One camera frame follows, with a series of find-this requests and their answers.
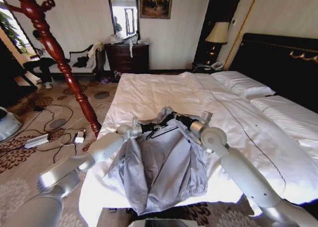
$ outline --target white cable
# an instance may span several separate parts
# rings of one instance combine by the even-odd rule
[[[79,120],[81,120],[81,119],[83,119],[83,118],[85,118],[85,117],[81,117],[80,119],[77,119],[72,125],[70,125],[67,129],[64,130],[63,135],[62,135],[62,136],[60,137],[60,139],[59,139],[59,144],[60,144],[60,145],[62,145],[62,146],[72,146],[72,145],[74,145],[74,144],[62,144],[62,143],[61,143],[61,140],[62,140],[62,138],[64,137],[65,132],[66,132],[68,129],[70,129],[74,124],[76,124]]]
[[[97,106],[101,105],[101,104],[106,104],[106,103],[112,103],[112,102],[103,102],[103,103],[100,103],[100,104],[96,105],[95,108],[96,108]],[[70,129],[71,127],[73,127],[73,125],[75,125],[79,120],[81,120],[81,119],[83,119],[83,118],[85,118],[85,117],[81,117],[80,119],[77,119],[73,124],[71,124],[67,129],[64,130],[63,135],[62,135],[62,136],[60,137],[60,139],[59,139],[59,144],[60,144],[60,145],[62,145],[62,146],[72,146],[72,145],[74,145],[74,144],[62,144],[62,143],[61,143],[61,140],[62,140],[62,138],[64,137],[66,131],[67,131],[68,129]]]
[[[96,105],[95,108],[97,108],[97,107],[98,107],[99,105],[101,105],[101,104],[107,104],[107,103],[112,103],[112,102],[103,102],[103,103],[100,103],[100,104]]]

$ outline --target white pillow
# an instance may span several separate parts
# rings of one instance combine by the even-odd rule
[[[278,95],[251,103],[301,146],[315,148],[307,150],[315,152],[318,160],[318,114]]]
[[[246,99],[275,94],[271,88],[239,72],[217,72],[212,76],[228,89]]]

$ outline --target floral carpet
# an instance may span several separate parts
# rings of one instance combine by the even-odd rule
[[[111,105],[117,84],[101,84],[81,78],[81,88],[94,108],[100,123]],[[0,226],[14,214],[26,200],[41,191],[39,173],[68,155],[78,155],[95,141],[88,121],[84,118],[75,96],[65,81],[54,82],[53,89],[42,85],[17,104],[8,108],[23,121],[16,134],[0,143]],[[83,144],[72,145],[74,135],[86,130]],[[24,149],[25,142],[42,134],[49,134],[50,141],[40,146]],[[63,199],[64,209],[59,227],[85,227],[87,224],[79,214],[79,196],[85,173],[80,174],[79,186]],[[148,217],[196,220],[202,226],[217,227],[266,227],[271,221],[260,216],[251,218],[253,211],[245,197],[234,203],[198,203],[174,207],[161,213],[137,216],[132,209],[103,209],[98,226],[125,227],[134,220]]]

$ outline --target wooden dresser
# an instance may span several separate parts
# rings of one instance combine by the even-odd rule
[[[128,44],[106,44],[105,50],[113,73],[118,71],[120,73],[142,74],[149,70],[149,45],[134,45],[133,57],[130,56]]]

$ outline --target table lamp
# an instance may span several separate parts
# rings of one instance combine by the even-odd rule
[[[206,42],[214,43],[211,50],[207,52],[208,59],[206,64],[214,63],[218,57],[223,44],[228,42],[229,22],[216,22],[210,35],[205,39]]]

